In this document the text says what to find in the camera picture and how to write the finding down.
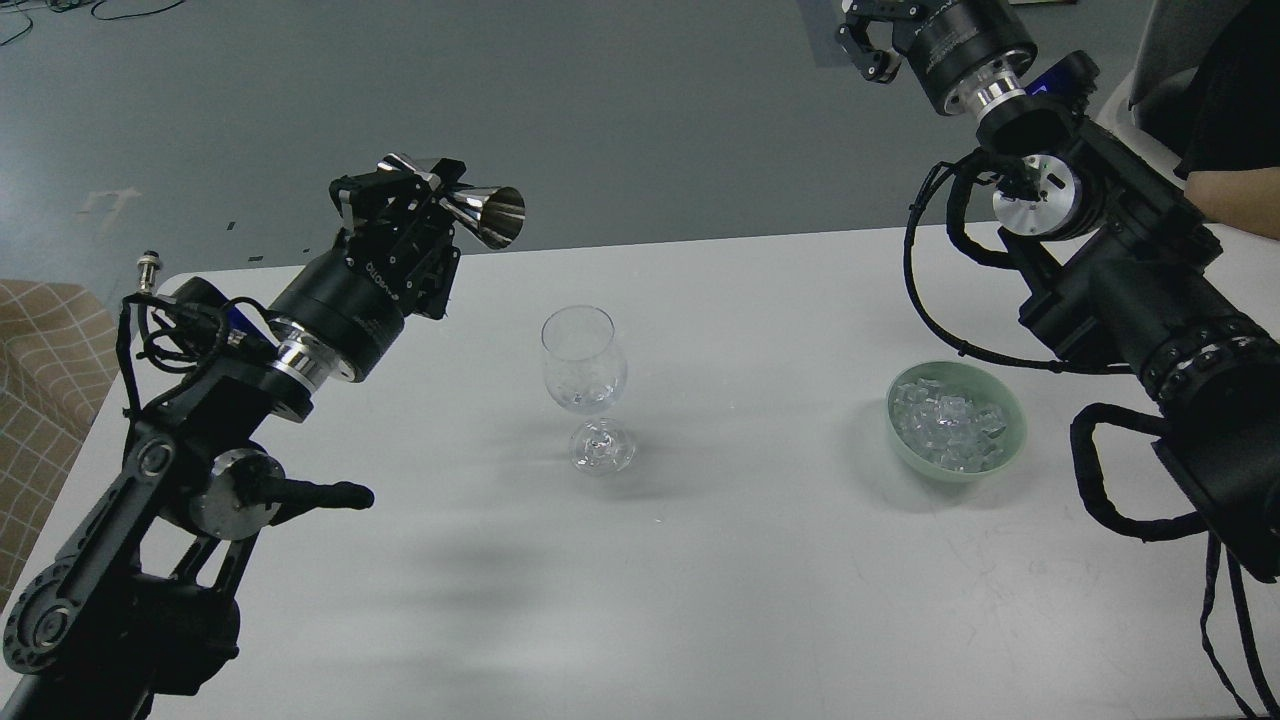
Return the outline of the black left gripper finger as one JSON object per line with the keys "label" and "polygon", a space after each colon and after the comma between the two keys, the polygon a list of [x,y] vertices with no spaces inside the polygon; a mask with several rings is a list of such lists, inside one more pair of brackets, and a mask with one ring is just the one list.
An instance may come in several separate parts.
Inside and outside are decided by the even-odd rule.
{"label": "black left gripper finger", "polygon": [[419,219],[426,179],[415,172],[370,172],[342,176],[330,183],[330,200],[346,233],[366,225],[406,231]]}
{"label": "black left gripper finger", "polygon": [[415,222],[440,237],[454,236],[457,217],[451,210],[449,197],[461,188],[467,172],[465,161],[454,158],[428,158],[415,160],[415,174],[422,190],[416,201]]}

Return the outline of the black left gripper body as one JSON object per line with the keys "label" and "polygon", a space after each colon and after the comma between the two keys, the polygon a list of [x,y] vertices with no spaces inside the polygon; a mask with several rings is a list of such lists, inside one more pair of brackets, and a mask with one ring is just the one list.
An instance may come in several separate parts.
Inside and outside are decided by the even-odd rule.
{"label": "black left gripper body", "polygon": [[269,305],[268,320],[279,338],[325,355],[328,375],[360,383],[408,316],[445,316],[460,259],[452,225],[406,237],[388,227],[342,231]]}

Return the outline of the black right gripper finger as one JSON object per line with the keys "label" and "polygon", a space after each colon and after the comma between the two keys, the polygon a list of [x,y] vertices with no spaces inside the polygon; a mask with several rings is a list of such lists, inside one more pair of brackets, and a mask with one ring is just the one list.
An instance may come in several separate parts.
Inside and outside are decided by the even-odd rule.
{"label": "black right gripper finger", "polygon": [[[901,42],[893,40],[899,27],[916,19],[914,1],[841,1],[844,19],[836,29],[836,41],[855,65],[860,77],[873,83],[892,82],[902,60]],[[877,45],[872,26],[890,27],[890,40]]]}

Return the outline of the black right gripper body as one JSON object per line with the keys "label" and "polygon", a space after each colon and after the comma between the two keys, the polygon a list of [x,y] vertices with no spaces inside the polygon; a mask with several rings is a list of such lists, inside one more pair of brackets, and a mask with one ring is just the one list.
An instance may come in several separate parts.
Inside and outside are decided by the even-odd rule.
{"label": "black right gripper body", "polygon": [[900,53],[933,110],[942,117],[964,113],[963,86],[997,65],[1019,78],[1038,47],[1006,1],[922,1],[900,29]]}

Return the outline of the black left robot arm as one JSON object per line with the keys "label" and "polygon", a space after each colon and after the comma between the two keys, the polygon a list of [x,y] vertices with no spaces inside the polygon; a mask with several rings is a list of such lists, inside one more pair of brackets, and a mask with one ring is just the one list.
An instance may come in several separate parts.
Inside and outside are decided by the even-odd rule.
{"label": "black left robot arm", "polygon": [[120,470],[3,624],[20,674],[5,719],[143,719],[160,694],[198,693],[239,652],[236,594],[260,532],[372,506],[365,486],[291,478],[253,436],[270,416],[302,421],[326,380],[366,380],[408,316],[445,315],[458,225],[494,249],[520,233],[522,195],[465,172],[393,152],[333,181],[334,245],[268,306],[198,277],[157,293],[156,255],[140,259],[116,337]]}

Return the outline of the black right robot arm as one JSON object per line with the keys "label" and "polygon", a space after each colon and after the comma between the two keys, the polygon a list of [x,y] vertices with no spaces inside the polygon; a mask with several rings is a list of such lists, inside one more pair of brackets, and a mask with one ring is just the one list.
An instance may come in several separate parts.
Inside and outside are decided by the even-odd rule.
{"label": "black right robot arm", "polygon": [[[1088,117],[1100,73],[1088,54],[1029,77],[1037,46],[1009,3],[846,1],[836,38],[864,79],[887,85],[908,65],[938,114],[977,123],[977,147],[934,165],[909,209],[902,273],[918,316],[961,356],[1140,382],[1157,415],[1092,404],[1074,418],[1079,496],[1120,536],[1206,536],[1201,616],[1210,619],[1225,569],[1245,666],[1263,717],[1275,719],[1243,578],[1277,579],[1277,341],[1204,278],[1219,238],[1169,178]],[[982,266],[1020,274],[1030,293],[1019,322],[1048,361],[961,340],[925,310],[913,250],[945,181],[950,242]],[[1149,436],[1192,511],[1123,515],[1093,439],[1102,424]]]}

